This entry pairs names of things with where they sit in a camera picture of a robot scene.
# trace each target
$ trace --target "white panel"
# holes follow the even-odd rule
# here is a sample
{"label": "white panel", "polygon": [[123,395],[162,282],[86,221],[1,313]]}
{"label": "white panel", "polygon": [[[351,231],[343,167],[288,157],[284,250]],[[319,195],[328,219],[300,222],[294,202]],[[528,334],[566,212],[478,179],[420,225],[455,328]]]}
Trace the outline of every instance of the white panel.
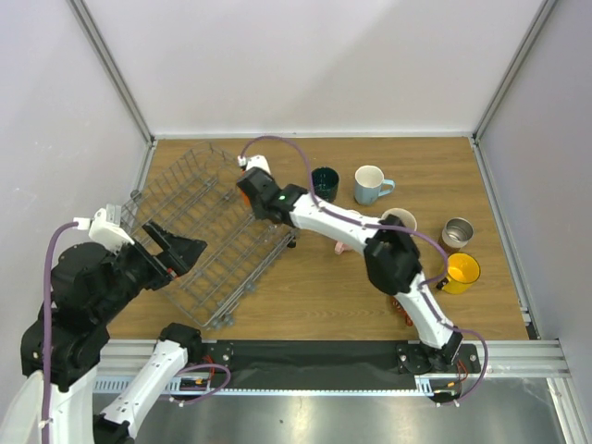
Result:
{"label": "white panel", "polygon": [[558,3],[483,140],[537,324],[560,339],[588,422],[591,17],[587,0]]}
{"label": "white panel", "polygon": [[540,0],[87,0],[156,134],[472,131]]}
{"label": "white panel", "polygon": [[[0,5],[0,417],[24,380],[20,338],[42,302],[55,228],[122,203],[145,147],[65,1]],[[63,249],[84,241],[67,233]]]}

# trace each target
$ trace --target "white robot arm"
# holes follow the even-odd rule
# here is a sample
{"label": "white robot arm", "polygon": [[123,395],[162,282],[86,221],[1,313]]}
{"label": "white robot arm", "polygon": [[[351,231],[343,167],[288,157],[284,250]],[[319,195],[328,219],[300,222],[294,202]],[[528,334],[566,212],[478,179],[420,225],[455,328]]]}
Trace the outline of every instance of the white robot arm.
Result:
{"label": "white robot arm", "polygon": [[[161,333],[153,356],[138,376],[93,418],[94,381],[101,349],[109,340],[107,324],[142,290],[160,289],[187,273],[207,245],[149,221],[143,228],[162,249],[152,255],[119,226],[119,214],[117,207],[108,205],[93,218],[74,219],[78,229],[89,230],[94,242],[75,245],[59,255],[51,271],[51,325],[44,324],[42,311],[22,337],[22,371],[37,385],[47,358],[43,338],[51,332],[51,369],[43,375],[50,381],[49,420],[41,423],[44,442],[133,442],[171,377],[188,362],[199,363],[204,354],[199,330],[171,324]],[[30,413],[37,416],[39,409],[31,406]],[[14,444],[21,438],[23,444],[27,442],[28,433],[15,438],[10,427],[0,427],[0,444]]]}
{"label": "white robot arm", "polygon": [[[280,189],[261,155],[240,159],[239,164],[246,170],[238,185],[255,217],[310,229],[352,247],[364,256],[368,277],[375,287],[395,296],[411,317],[419,339],[445,363],[454,361],[463,337],[452,331],[452,322],[442,313],[429,288],[420,289],[426,278],[413,240],[405,233],[374,228],[381,224],[401,225],[397,217],[381,221],[377,217],[354,216],[331,203],[316,203],[305,188],[290,184]],[[353,218],[355,224],[339,216]]]}

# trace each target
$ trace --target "wooden tabletop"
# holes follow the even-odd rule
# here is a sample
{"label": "wooden tabletop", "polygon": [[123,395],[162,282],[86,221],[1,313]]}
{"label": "wooden tabletop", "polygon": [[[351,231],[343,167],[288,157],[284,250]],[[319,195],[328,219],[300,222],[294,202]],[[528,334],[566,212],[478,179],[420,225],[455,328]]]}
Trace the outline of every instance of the wooden tabletop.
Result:
{"label": "wooden tabletop", "polygon": [[[392,207],[411,211],[418,229],[438,238],[445,222],[461,216],[471,221],[475,236],[463,249],[482,268],[481,278],[464,294],[435,291],[444,313],[459,327],[477,330],[486,339],[527,339],[524,321],[485,189],[470,144],[465,138],[434,139],[298,139],[312,167],[339,172],[335,204],[369,216]],[[169,167],[197,141],[160,141],[148,180]],[[242,140],[216,145],[234,155]],[[258,142],[249,155],[264,154],[280,186],[305,186],[302,160],[288,145]],[[362,165],[380,167],[395,191],[372,206],[353,199],[353,175]],[[427,276],[441,259],[433,247],[416,241]],[[211,339],[416,339],[417,332],[393,313],[387,297],[368,281],[364,259],[357,253],[336,255],[335,242],[303,231],[295,249],[285,251],[240,301],[235,325],[204,330]],[[191,320],[164,296],[145,291],[110,325],[114,338],[156,338],[171,322]]]}

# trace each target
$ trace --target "metal cup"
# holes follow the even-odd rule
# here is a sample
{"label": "metal cup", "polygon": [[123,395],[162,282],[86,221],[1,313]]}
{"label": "metal cup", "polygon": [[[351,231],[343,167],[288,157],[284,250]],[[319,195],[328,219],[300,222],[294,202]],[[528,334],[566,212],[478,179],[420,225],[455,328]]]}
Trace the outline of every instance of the metal cup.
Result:
{"label": "metal cup", "polygon": [[469,243],[474,234],[471,222],[462,217],[454,217],[442,229],[438,244],[446,253],[453,254]]}

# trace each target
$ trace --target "mug handle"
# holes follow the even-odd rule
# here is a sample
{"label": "mug handle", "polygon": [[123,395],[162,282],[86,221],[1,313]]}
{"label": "mug handle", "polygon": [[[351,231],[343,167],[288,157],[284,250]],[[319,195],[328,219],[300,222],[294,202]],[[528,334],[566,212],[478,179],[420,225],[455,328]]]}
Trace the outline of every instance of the mug handle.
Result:
{"label": "mug handle", "polygon": [[382,181],[382,185],[389,185],[390,186],[390,190],[380,190],[380,193],[378,194],[378,197],[382,197],[382,196],[386,196],[387,194],[391,194],[392,191],[395,189],[395,181],[394,180],[390,180],[390,179],[384,179]]}
{"label": "mug handle", "polygon": [[447,277],[444,277],[442,280],[440,280],[440,281],[439,281],[439,283],[438,283],[438,284],[436,284],[436,288],[437,288],[438,290],[442,290],[442,289],[444,288],[444,286],[445,286],[446,284],[448,284],[449,282],[450,282],[450,281],[448,280],[448,278],[447,278]]}

